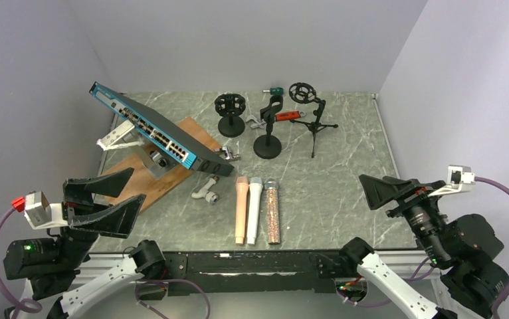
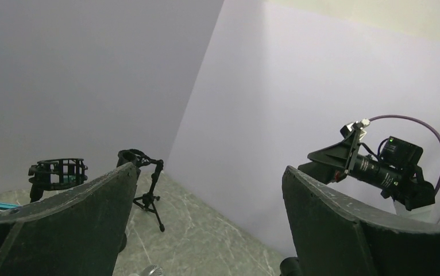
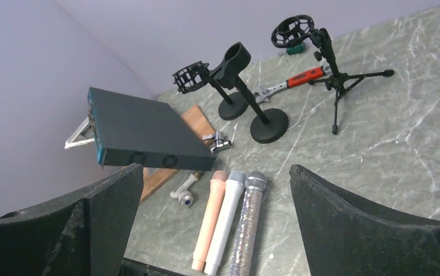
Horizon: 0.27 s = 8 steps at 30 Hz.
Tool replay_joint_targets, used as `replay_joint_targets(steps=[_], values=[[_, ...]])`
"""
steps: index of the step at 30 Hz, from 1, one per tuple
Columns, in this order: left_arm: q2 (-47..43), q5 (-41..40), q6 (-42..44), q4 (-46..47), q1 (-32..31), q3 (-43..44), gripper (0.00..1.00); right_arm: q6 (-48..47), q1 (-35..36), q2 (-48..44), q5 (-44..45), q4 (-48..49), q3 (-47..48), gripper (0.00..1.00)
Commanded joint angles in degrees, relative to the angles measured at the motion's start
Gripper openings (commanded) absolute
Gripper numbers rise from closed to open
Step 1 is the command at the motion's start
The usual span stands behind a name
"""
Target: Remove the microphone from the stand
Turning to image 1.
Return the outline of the sprinkle pattern silver microphone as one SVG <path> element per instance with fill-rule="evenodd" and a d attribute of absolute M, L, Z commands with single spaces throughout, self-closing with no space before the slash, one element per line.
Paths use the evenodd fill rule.
<path fill-rule="evenodd" d="M 280 244 L 280 221 L 279 221 L 279 183 L 270 178 L 264 183 L 266 191 L 266 222 L 269 245 Z"/>

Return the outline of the black mini tripod stand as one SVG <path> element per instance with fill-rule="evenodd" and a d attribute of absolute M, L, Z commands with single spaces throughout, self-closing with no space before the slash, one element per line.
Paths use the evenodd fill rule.
<path fill-rule="evenodd" d="M 312 122 L 304 122 L 300 120 L 291 119 L 291 123 L 295 124 L 303 124 L 307 127 L 307 129 L 312 134 L 312 153 L 311 158 L 315 156 L 315 145 L 316 145 L 316 135 L 318 132 L 322 131 L 324 128 L 338 128 L 337 124 L 323 124 L 321 123 L 321 118 L 324 113 L 324 109 L 326 106 L 326 101 L 318 98 L 316 90 L 313 86 L 305 82 L 296 82 L 292 84 L 288 89 L 289 97 L 297 104 L 311 104 L 317 103 L 318 107 L 312 113 L 315 116 L 314 121 Z"/>

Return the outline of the black round base clip stand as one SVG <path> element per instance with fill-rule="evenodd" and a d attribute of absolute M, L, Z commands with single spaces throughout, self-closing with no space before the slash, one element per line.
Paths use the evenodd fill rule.
<path fill-rule="evenodd" d="M 268 106 L 260 110 L 260 117 L 266 124 L 266 134 L 259 136 L 254 141 L 253 150 L 255 154 L 262 159 L 273 159 L 277 157 L 282 150 L 280 140 L 272 135 L 273 125 L 276 122 L 276 115 L 282 110 L 282 107 L 282 95 L 272 95 Z"/>

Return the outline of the white microphone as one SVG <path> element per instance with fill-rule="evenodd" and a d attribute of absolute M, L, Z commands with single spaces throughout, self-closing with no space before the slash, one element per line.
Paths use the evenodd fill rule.
<path fill-rule="evenodd" d="M 252 177 L 249 184 L 249 216 L 247 221 L 247 244 L 254 245 L 258 231 L 260 197 L 263 190 L 261 177 Z"/>

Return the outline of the black shock mount desk stand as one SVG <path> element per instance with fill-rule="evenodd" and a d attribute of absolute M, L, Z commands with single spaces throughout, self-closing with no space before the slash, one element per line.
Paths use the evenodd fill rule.
<path fill-rule="evenodd" d="M 228 138 L 240 136 L 245 130 L 245 122 L 240 117 L 246 109 L 245 98 L 240 94 L 222 94 L 215 99 L 214 105 L 222 117 L 218 123 L 219 132 Z"/>

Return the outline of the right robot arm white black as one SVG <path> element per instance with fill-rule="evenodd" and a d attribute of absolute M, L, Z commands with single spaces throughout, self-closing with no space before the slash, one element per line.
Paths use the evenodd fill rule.
<path fill-rule="evenodd" d="M 471 190 L 474 174 L 455 169 L 447 181 L 432 183 L 361 174 L 359 181 L 371 210 L 396 202 L 387 215 L 406 220 L 431 266 L 445 271 L 441 282 L 450 296 L 479 316 L 491 318 L 494 302 L 509 283 L 506 271 L 494 262 L 504 245 L 482 215 L 463 215 L 448 223 L 438 207 L 443 196 Z M 359 237 L 340 249 L 339 267 L 348 276 L 359 274 L 376 285 L 408 318 L 457 317 L 417 292 Z"/>

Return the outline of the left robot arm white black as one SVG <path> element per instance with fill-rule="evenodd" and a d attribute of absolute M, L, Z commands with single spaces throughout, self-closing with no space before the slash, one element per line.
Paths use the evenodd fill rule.
<path fill-rule="evenodd" d="M 165 258 L 155 241 L 143 240 L 115 267 L 71 289 L 80 266 L 90 260 L 89 251 L 98 237 L 128 238 L 146 195 L 138 194 L 117 204 L 94 202 L 95 195 L 118 197 L 133 175 L 133 168 L 99 177 L 67 179 L 63 200 L 49 203 L 43 192 L 34 191 L 12 201 L 13 211 L 23 213 L 34 230 L 59 229 L 46 238 L 13 241 L 3 260 L 9 280 L 25 279 L 29 296 L 8 308 L 6 318 L 37 313 L 37 301 L 57 299 L 48 318 L 76 318 L 125 284 L 138 279 L 159 279 Z"/>

